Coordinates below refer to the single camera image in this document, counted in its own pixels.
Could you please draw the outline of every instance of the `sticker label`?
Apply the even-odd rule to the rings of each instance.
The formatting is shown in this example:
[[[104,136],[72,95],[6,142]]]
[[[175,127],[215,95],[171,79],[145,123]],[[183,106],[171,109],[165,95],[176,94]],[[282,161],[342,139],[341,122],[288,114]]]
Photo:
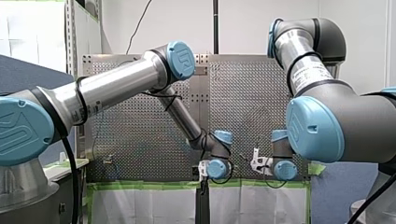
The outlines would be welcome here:
[[[102,102],[101,101],[96,101],[94,104],[87,105],[87,110],[88,110],[88,118],[91,116],[96,115],[100,111],[104,109],[102,107]],[[83,120],[83,117],[85,116],[84,109],[80,108],[79,111],[74,111],[72,112],[72,120],[77,123],[81,120]]]
[[[291,76],[291,81],[296,88],[296,92],[299,92],[311,83],[326,79],[332,79],[332,75],[323,63],[311,63]]]

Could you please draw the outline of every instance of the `dark blue panel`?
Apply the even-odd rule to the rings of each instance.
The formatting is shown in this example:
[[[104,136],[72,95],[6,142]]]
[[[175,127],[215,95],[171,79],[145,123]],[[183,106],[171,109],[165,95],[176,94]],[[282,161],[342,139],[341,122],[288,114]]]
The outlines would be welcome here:
[[[349,207],[366,198],[373,185],[377,164],[336,162],[312,177],[312,224],[347,223]]]
[[[65,73],[0,55],[0,92],[22,91],[35,86],[54,89],[72,81],[72,76]],[[74,130],[69,135],[69,141],[74,148]],[[62,142],[55,143],[41,154],[39,159],[46,165],[57,161],[62,151]]]

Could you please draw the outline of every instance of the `black cable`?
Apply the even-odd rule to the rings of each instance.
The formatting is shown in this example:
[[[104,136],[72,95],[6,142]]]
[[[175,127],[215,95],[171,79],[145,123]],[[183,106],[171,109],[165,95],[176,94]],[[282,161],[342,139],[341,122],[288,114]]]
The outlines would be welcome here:
[[[228,162],[231,164],[231,172],[230,172],[230,174],[228,175],[227,179],[225,179],[223,182],[217,182],[215,179],[211,178],[210,180],[211,180],[213,183],[215,183],[215,184],[226,184],[231,178],[233,178],[233,169],[234,169],[234,166],[233,166],[233,163],[232,163],[231,161],[228,161]]]
[[[264,176],[263,176],[264,182],[265,182],[265,184],[266,184],[268,187],[270,187],[271,189],[280,189],[280,188],[282,188],[283,186],[285,186],[286,183],[288,183],[288,181],[284,181],[281,185],[279,185],[279,186],[277,186],[277,187],[272,186],[272,185],[270,185],[270,183],[268,183],[267,178],[266,178],[266,174],[265,174],[265,170],[266,170],[267,168],[269,168],[269,166],[267,165],[267,162],[268,162],[269,160],[270,160],[270,158],[267,158],[267,160],[265,161],[264,166],[262,167],[262,168],[264,168]]]
[[[183,97],[181,95],[177,95],[177,91],[175,91],[175,94],[173,95],[156,95],[148,92],[140,92],[141,94],[147,95],[147,96],[152,96],[152,97],[157,97],[157,98],[169,98],[172,97],[171,102],[166,106],[164,111],[168,111],[169,107],[172,105],[172,103],[176,100],[176,98],[179,98],[180,100],[183,100]]]
[[[144,18],[145,15],[146,15],[146,12],[147,12],[147,10],[148,10],[148,8],[149,8],[149,4],[151,3],[151,1],[152,1],[152,0],[149,0],[148,3],[146,4],[145,10],[143,11],[143,14],[142,14],[142,16],[140,17],[140,20],[139,20],[139,22],[138,22],[137,25],[136,25],[136,29],[134,29],[134,33],[131,35],[131,38],[129,39],[129,46],[128,46],[128,49],[126,50],[125,54],[128,54],[128,53],[129,53],[129,49],[131,48],[131,45],[132,45],[132,40],[134,39],[134,36],[136,35],[137,30],[139,29],[140,22],[142,22],[143,18]]]
[[[102,111],[102,118],[101,118],[101,120],[100,120],[100,122],[99,122],[99,127],[98,127],[98,130],[96,131],[96,135],[95,135],[95,137],[93,138],[93,141],[92,141],[92,149],[91,149],[91,151],[92,151],[92,157],[93,157],[93,160],[94,160],[94,161],[96,160],[96,158],[95,158],[95,145],[96,145],[96,140],[98,139],[99,133],[100,133],[100,131],[101,131],[101,129],[102,129],[102,123],[103,123],[104,117],[105,117],[105,112]]]
[[[81,93],[81,80],[84,79],[86,77],[78,77],[76,80],[76,93],[78,96],[79,101],[81,102],[82,105],[82,114],[81,114],[81,122],[76,124],[76,126],[81,126],[83,125],[85,122],[87,122],[88,119],[88,107],[87,107],[87,103],[85,103],[84,100],[84,96]]]
[[[70,162],[70,170],[72,172],[72,182],[73,182],[73,215],[72,215],[72,224],[78,223],[78,208],[79,208],[79,201],[78,201],[78,170],[76,166],[76,160],[74,158],[73,150],[70,147],[69,140],[67,137],[62,138],[62,142],[64,143],[64,149],[66,150],[67,157],[69,158]]]
[[[364,202],[355,214],[350,218],[347,224],[354,224],[363,211],[377,199],[382,193],[385,192],[396,181],[396,174],[391,176],[384,185],[381,186],[369,199]]]

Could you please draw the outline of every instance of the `white wall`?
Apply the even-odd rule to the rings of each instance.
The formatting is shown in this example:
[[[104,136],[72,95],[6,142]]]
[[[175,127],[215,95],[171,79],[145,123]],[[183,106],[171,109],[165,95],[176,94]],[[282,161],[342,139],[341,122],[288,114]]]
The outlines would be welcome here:
[[[103,0],[104,53],[128,47],[147,0]],[[277,18],[318,16],[318,0],[219,0],[219,52],[266,53],[268,27]],[[180,39],[196,53],[213,51],[212,0],[153,1],[134,38],[130,53]]]
[[[318,7],[317,0],[219,0],[219,53],[266,54],[269,26],[276,18],[317,17]]]
[[[64,3],[0,1],[0,54],[64,72]]]
[[[380,91],[386,85],[388,2],[320,0],[320,17],[337,23],[346,38],[340,79],[357,93]]]

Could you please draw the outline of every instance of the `perforated metal panel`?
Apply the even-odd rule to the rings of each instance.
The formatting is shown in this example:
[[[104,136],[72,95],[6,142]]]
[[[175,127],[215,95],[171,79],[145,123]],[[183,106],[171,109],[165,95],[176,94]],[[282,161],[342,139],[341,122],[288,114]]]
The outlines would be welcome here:
[[[84,71],[91,76],[105,72],[137,56],[84,57]],[[173,85],[189,107],[190,83]],[[112,179],[191,180],[191,149],[158,99],[136,95],[91,119],[86,127],[86,146],[93,147],[90,182]]]
[[[286,76],[275,61],[265,56],[210,55],[211,130],[233,133],[232,161],[235,175],[262,179],[250,168],[253,148],[270,156],[271,132],[285,128],[289,101]],[[295,157],[299,176],[307,176],[307,162]]]
[[[86,76],[105,72],[137,55],[87,55]],[[203,72],[173,86],[203,128],[233,133],[235,177],[262,179],[249,162],[254,147],[270,156],[271,131],[285,126],[289,101],[284,72],[265,56],[196,55]],[[191,180],[191,167],[199,160],[185,144],[183,133],[163,111],[158,99],[137,95],[92,118],[84,126],[83,148],[93,162],[88,181],[114,179]],[[104,164],[112,155],[113,162]],[[295,157],[299,177],[307,176],[307,161]]]

